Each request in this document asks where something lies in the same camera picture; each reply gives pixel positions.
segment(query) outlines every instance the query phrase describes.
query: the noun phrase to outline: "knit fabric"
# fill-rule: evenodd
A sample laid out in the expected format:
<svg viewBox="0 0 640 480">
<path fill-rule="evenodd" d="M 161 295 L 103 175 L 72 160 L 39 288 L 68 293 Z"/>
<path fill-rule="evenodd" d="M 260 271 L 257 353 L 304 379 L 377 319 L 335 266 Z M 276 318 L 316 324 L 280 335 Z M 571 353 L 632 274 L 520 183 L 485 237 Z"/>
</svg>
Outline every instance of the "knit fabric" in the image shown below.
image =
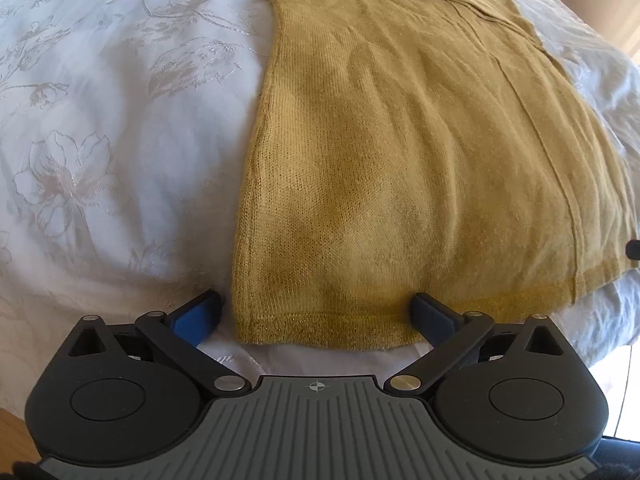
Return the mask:
<svg viewBox="0 0 640 480">
<path fill-rule="evenodd" d="M 241 341 L 389 348 L 418 291 L 515 322 L 632 266 L 625 168 L 511 0 L 270 1 Z"/>
</svg>

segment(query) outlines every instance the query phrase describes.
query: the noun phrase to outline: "gray ribbed plate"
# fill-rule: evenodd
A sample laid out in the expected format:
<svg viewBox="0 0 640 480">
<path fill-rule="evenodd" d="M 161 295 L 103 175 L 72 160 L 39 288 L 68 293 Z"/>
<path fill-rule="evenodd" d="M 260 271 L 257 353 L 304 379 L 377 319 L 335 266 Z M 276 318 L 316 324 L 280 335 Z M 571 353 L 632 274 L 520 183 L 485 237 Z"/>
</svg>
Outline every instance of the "gray ribbed plate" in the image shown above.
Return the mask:
<svg viewBox="0 0 640 480">
<path fill-rule="evenodd" d="M 444 435 L 420 400 L 388 396 L 371 377 L 273 376 L 213 402 L 187 439 L 156 458 L 105 468 L 47 458 L 41 467 L 60 480 L 579 480 L 596 469 L 587 458 L 489 462 Z"/>
</svg>

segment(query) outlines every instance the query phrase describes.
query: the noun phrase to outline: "silver screw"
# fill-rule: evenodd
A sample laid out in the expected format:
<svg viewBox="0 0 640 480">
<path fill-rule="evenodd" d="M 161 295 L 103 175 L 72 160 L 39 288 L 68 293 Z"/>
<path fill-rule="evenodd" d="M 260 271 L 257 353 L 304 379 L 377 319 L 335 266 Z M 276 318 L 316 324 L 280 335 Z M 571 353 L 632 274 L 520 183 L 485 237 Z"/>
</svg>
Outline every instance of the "silver screw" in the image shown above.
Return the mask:
<svg viewBox="0 0 640 480">
<path fill-rule="evenodd" d="M 218 377 L 213 385 L 223 392 L 236 392 L 244 388 L 244 379 L 237 375 L 223 375 Z"/>
<path fill-rule="evenodd" d="M 422 385 L 420 379 L 412 375 L 396 375 L 392 377 L 389 381 L 389 384 L 396 389 L 401 390 L 403 392 L 410 392 L 412 390 L 417 390 Z"/>
</svg>

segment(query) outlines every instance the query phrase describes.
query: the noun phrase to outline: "folded garment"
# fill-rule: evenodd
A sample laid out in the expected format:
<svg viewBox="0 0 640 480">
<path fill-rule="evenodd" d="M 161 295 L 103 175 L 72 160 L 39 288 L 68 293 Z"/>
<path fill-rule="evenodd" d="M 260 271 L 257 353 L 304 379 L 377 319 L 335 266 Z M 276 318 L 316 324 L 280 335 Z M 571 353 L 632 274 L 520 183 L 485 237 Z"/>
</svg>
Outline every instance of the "folded garment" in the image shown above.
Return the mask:
<svg viewBox="0 0 640 480">
<path fill-rule="evenodd" d="M 389 348 L 417 291 L 514 322 L 632 266 L 626 169 L 511 0 L 270 1 L 243 342 Z"/>
</svg>

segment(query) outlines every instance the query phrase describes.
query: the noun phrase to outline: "bed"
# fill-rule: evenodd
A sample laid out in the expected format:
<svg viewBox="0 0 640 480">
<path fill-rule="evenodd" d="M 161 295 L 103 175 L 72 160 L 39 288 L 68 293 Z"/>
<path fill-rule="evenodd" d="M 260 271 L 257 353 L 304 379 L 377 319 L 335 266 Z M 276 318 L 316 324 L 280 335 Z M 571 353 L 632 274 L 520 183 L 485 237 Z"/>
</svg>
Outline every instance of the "bed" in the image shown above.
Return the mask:
<svg viewBox="0 0 640 480">
<path fill-rule="evenodd" d="M 559 0 L 514 0 L 596 110 L 640 192 L 640 72 Z M 84 314 L 131 322 L 229 296 L 267 0 L 0 0 L 0 407 L 20 414 Z M 588 364 L 640 334 L 640 273 L 552 316 Z M 200 349 L 261 374 L 375 374 L 430 349 Z"/>
</svg>

